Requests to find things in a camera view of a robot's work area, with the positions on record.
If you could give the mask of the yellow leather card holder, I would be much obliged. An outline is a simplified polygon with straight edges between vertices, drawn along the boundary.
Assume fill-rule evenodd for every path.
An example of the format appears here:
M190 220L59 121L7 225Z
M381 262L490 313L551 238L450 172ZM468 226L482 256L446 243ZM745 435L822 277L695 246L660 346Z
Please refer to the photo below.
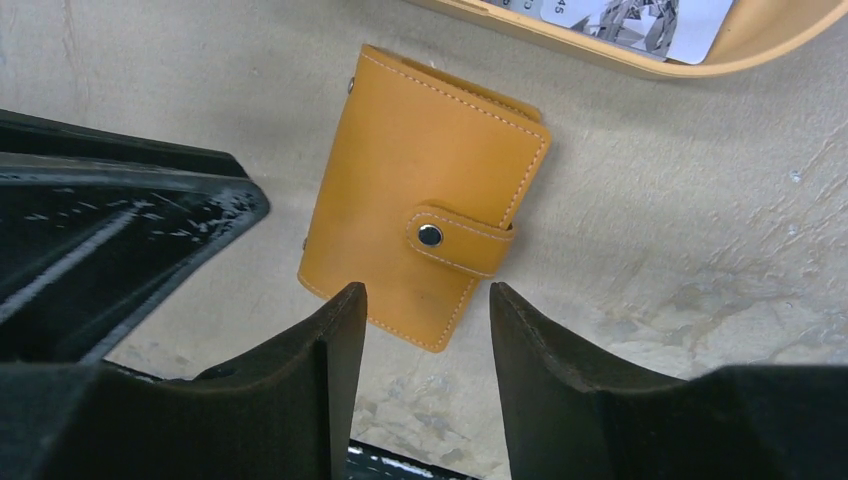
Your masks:
M298 270L322 297L367 288L374 325L444 350L551 144L539 110L364 45Z

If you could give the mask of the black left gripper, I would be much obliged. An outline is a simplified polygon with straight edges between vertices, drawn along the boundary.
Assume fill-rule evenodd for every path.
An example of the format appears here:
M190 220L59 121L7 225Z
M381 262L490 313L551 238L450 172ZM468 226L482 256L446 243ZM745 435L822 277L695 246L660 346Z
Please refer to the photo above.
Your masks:
M269 210L228 153L3 111L2 360L99 360Z

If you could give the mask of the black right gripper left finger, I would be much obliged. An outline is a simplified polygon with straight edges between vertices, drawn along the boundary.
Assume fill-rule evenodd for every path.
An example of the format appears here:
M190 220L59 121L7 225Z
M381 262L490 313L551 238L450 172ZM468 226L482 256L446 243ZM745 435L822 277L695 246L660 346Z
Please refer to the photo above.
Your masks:
M353 282L191 380L117 366L5 364L5 479L340 479L366 329Z

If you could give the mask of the white patterned credit card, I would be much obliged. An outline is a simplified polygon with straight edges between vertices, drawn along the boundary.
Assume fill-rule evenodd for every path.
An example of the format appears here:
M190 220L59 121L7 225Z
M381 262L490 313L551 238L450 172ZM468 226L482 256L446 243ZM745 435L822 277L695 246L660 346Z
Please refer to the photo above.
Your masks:
M542 20L656 59L700 64L733 0L545 1Z

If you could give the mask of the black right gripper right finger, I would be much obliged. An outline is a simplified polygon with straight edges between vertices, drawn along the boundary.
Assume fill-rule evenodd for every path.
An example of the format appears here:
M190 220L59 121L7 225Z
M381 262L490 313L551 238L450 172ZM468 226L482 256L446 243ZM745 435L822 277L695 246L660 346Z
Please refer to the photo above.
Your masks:
M847 370L729 365L682 380L557 324L505 283L490 324L515 479L843 479Z

